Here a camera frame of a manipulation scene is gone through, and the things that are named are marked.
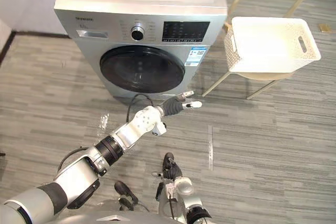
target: washing machine door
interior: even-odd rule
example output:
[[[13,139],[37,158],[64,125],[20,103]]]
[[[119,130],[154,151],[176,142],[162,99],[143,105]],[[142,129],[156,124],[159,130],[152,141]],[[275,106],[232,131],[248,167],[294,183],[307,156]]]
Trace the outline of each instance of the washing machine door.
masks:
[[[134,92],[161,93],[175,88],[184,77],[179,58],[154,47],[124,46],[107,51],[100,59],[103,76]]]

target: washing machine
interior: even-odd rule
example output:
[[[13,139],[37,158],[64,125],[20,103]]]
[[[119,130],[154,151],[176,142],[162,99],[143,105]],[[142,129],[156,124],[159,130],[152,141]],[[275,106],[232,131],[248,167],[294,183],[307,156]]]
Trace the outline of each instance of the washing machine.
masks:
[[[116,97],[184,92],[227,16],[226,0],[56,0],[64,29]]]

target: brand logo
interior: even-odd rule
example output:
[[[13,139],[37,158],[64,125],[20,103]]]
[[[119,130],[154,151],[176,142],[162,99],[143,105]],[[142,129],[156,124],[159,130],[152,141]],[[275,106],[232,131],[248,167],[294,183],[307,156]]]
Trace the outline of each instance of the brand logo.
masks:
[[[80,21],[93,21],[93,18],[81,18],[81,17],[76,17],[76,20],[80,20]]]

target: washing machine label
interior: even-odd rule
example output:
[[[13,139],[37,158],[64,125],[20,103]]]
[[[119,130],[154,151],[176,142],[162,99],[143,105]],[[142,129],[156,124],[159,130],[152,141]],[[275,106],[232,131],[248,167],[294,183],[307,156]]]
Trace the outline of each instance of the washing machine label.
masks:
[[[206,47],[192,47],[184,65],[188,67],[198,66],[205,55],[206,49]]]

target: digital display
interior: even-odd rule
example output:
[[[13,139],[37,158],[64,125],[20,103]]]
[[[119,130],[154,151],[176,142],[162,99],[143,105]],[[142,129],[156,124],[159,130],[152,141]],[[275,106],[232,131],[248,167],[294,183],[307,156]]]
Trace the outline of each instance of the digital display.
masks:
[[[163,42],[202,42],[210,22],[164,22]]]

